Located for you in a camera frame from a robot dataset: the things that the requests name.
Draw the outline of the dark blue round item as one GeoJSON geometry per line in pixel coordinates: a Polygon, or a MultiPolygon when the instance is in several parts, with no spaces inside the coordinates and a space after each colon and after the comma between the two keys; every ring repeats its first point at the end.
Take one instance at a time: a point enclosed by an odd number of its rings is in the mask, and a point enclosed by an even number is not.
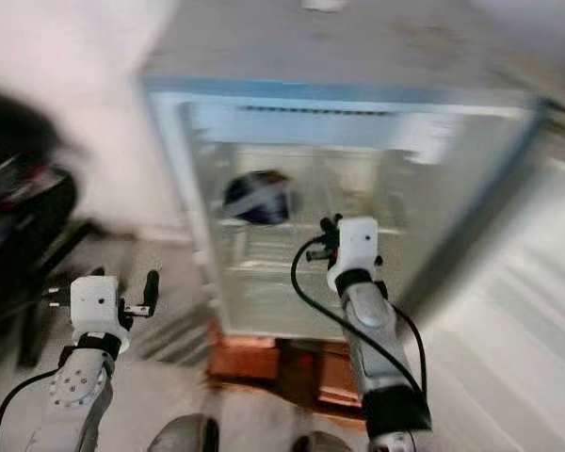
{"type": "Polygon", "coordinates": [[[279,225],[288,222],[300,204],[299,186],[286,173],[253,169],[228,182],[221,212],[249,224],[279,225]]]}

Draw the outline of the grey robot leg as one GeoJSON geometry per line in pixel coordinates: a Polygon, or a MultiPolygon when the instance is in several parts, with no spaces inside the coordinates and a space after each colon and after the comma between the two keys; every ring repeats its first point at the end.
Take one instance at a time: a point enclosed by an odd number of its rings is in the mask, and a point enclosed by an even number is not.
{"type": "Polygon", "coordinates": [[[218,422],[201,413],[170,419],[146,447],[146,452],[218,452],[218,422]]]}
{"type": "Polygon", "coordinates": [[[288,452],[354,452],[346,441],[325,431],[312,431],[300,435],[288,448],[288,452]]]}

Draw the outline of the silver mini fridge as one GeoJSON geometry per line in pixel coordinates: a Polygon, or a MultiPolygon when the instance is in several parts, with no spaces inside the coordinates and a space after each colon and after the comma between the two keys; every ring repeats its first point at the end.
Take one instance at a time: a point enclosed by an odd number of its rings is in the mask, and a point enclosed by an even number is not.
{"type": "Polygon", "coordinates": [[[296,252],[373,217],[425,452],[565,452],[565,116],[531,72],[469,0],[181,0],[141,79],[222,328],[347,341],[288,276],[340,314],[296,252]],[[252,170],[295,181],[288,222],[222,214],[252,170]]]}

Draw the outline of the black office chair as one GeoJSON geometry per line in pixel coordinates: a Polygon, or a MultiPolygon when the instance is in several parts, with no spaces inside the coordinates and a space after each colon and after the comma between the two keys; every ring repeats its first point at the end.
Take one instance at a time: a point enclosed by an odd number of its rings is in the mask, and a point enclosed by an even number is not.
{"type": "Polygon", "coordinates": [[[45,113],[0,93],[0,357],[20,318],[37,309],[49,274],[41,260],[79,198],[54,157],[63,143],[45,113]]]}

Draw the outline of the red brick stack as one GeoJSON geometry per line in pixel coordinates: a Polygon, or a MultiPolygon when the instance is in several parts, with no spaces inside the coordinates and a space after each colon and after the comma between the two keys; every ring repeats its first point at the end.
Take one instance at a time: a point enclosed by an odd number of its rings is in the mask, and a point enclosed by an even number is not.
{"type": "Polygon", "coordinates": [[[346,343],[225,334],[209,320],[211,386],[260,389],[335,425],[365,430],[361,398],[346,343]]]}

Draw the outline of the grey robot left leg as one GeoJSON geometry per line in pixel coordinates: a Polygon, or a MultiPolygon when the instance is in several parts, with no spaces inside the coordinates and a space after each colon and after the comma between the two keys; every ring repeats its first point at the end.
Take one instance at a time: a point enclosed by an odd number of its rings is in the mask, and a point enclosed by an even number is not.
{"type": "Polygon", "coordinates": [[[146,447],[146,452],[218,452],[218,422],[201,413],[170,419],[146,447]]]}

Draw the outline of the grey robot right leg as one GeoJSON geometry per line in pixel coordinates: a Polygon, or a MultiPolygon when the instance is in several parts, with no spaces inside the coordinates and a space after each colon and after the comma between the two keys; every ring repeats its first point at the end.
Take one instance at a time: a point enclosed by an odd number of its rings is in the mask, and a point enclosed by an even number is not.
{"type": "Polygon", "coordinates": [[[354,452],[346,441],[325,431],[312,431],[300,435],[288,448],[288,452],[354,452]]]}

